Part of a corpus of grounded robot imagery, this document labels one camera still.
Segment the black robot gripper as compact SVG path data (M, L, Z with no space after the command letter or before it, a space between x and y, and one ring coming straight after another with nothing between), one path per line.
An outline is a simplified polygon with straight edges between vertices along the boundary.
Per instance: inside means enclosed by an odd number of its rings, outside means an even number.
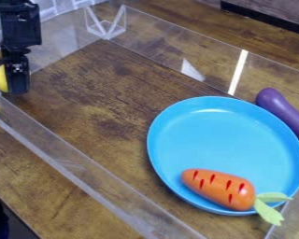
M21 55L5 62L9 93L29 91L29 65L25 54L32 46L43 44L40 6L30 1L0 1L2 57Z

